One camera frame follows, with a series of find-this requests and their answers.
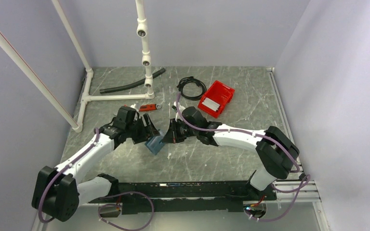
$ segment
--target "blue block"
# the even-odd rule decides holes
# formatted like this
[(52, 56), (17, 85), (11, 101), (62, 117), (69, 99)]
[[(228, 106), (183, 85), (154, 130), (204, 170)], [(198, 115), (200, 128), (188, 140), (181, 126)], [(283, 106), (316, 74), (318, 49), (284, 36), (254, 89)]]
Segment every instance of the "blue block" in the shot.
[(158, 152), (162, 149), (165, 143), (162, 142), (162, 138), (164, 138), (165, 134), (161, 130), (158, 130), (160, 136), (155, 136), (150, 138), (147, 142), (145, 142), (145, 146), (152, 152), (152, 154), (157, 155)]

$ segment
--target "floor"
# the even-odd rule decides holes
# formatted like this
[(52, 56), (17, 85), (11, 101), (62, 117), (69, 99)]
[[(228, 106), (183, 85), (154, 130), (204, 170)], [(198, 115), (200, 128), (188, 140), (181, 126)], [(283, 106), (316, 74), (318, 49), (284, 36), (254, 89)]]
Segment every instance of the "floor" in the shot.
[[(62, 161), (72, 156), (93, 136), (93, 128), (108, 123), (113, 114), (124, 104), (131, 105), (160, 103), (162, 108), (149, 112), (156, 128), (166, 131), (169, 119), (175, 113), (170, 108), (177, 93), (176, 85), (183, 77), (194, 76), (207, 87), (219, 80), (235, 89), (232, 101), (218, 119), (202, 113), (209, 120), (246, 129), (266, 129), (270, 125), (285, 130), (280, 116), (272, 83), (265, 67), (237, 66), (181, 66), (165, 67), (165, 74), (154, 80), (155, 98), (152, 100), (96, 101), (88, 103), (81, 133), (70, 131)], [(103, 88), (126, 85), (144, 77), (142, 67), (99, 67), (94, 68), (90, 87), (91, 95), (100, 95)], [(142, 94), (142, 86), (113, 94)], [(184, 92), (197, 95), (200, 88), (188, 84)], [(182, 98), (185, 106), (197, 106), (198, 101)], [(79, 103), (74, 118), (77, 119)], [(90, 180), (100, 173), (116, 177), (120, 182), (174, 182), (247, 180), (254, 170), (262, 165), (257, 153), (249, 153), (232, 147), (214, 147), (200, 143), (196, 138), (188, 138), (180, 144), (167, 144), (157, 154), (143, 144), (133, 145), (127, 140), (115, 151), (98, 162), (86, 175)]]

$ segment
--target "red box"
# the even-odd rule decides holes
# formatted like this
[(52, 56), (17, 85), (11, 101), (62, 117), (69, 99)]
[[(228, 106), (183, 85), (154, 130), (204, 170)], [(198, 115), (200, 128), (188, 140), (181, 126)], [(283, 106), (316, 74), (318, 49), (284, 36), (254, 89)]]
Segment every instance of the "red box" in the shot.
[[(225, 84), (219, 82), (218, 80), (214, 81), (212, 86), (203, 94), (202, 98), (199, 101), (198, 108), (211, 116), (217, 118), (222, 111), (224, 110), (226, 104), (230, 102), (233, 97), (235, 89), (226, 86)], [(202, 104), (202, 102), (209, 98), (215, 103), (219, 104), (217, 111), (210, 109), (209, 107)]]

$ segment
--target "black hose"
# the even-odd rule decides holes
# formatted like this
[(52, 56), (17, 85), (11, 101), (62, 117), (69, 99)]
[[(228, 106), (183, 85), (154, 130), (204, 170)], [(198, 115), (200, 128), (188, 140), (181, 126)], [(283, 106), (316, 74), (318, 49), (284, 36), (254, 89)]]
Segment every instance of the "black hose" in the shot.
[[(165, 72), (165, 68), (161, 68), (160, 70), (152, 73), (152, 78), (156, 78), (160, 75), (162, 75)], [(105, 88), (105, 89), (100, 89), (100, 94), (105, 94), (105, 93), (112, 93), (116, 91), (122, 91), (122, 90), (128, 90), (131, 88), (138, 87), (140, 85), (143, 85), (145, 82), (145, 78), (138, 80), (137, 82), (130, 83), (128, 85), (120, 86), (120, 87), (115, 87), (115, 88)]]

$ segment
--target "white pvc pipe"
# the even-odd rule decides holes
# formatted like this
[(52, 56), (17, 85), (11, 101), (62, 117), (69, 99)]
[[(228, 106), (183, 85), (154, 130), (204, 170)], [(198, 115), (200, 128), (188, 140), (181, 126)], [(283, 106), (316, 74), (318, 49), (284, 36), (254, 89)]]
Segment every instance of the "white pvc pipe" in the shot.
[(88, 96), (90, 101), (99, 101), (99, 100), (138, 100), (138, 99), (150, 99), (148, 94), (141, 95), (99, 95), (99, 96)]
[(144, 0), (135, 0), (135, 6), (137, 7), (138, 19), (144, 20), (145, 19)]
[(87, 72), (86, 81), (84, 83), (84, 90), (83, 93), (81, 94), (79, 116), (77, 117), (77, 123), (81, 126), (83, 126), (84, 113), (86, 112), (86, 106), (87, 103), (89, 102), (87, 97), (89, 96), (89, 90), (90, 85), (92, 83), (93, 74), (94, 72), (92, 69)]
[(86, 71), (89, 72), (92, 68), (89, 65), (89, 62), (86, 59), (86, 56), (84, 56), (83, 50), (81, 49), (81, 46), (79, 42), (77, 41), (76, 36), (73, 33), (73, 30), (69, 24), (69, 21), (66, 18), (65, 13), (63, 12), (62, 6), (59, 3), (59, 0), (52, 0), (53, 6), (56, 9), (57, 13), (60, 16), (60, 20), (62, 20), (63, 25), (65, 25), (66, 31), (70, 36), (71, 41), (73, 42), (73, 45), (76, 47), (77, 53), (80, 56), (81, 61), (84, 64), (84, 67), (86, 68)]
[(79, 132), (82, 127), (79, 126), (73, 117), (66, 111), (66, 109), (59, 103), (55, 96), (49, 91), (44, 83), (39, 79), (37, 74), (24, 61), (20, 54), (10, 44), (10, 42), (0, 32), (0, 47), (8, 54), (8, 56), (15, 62), (15, 64), (23, 71), (23, 73), (32, 81), (33, 84), (42, 92), (42, 94), (49, 100), (49, 102), (56, 108), (56, 110), (66, 119), (72, 128)]
[(148, 57), (149, 58), (149, 65), (145, 66), (145, 83), (144, 86), (147, 87), (147, 94), (149, 95), (150, 99), (154, 98), (154, 88), (153, 88), (153, 78), (152, 78), (152, 71), (151, 71), (151, 56), (149, 51), (148, 45), (148, 25), (147, 20), (145, 17), (144, 12), (144, 0), (135, 0), (135, 5), (137, 7), (137, 14), (138, 14), (138, 28), (145, 31), (145, 36), (141, 37), (141, 43), (143, 46), (143, 60)]

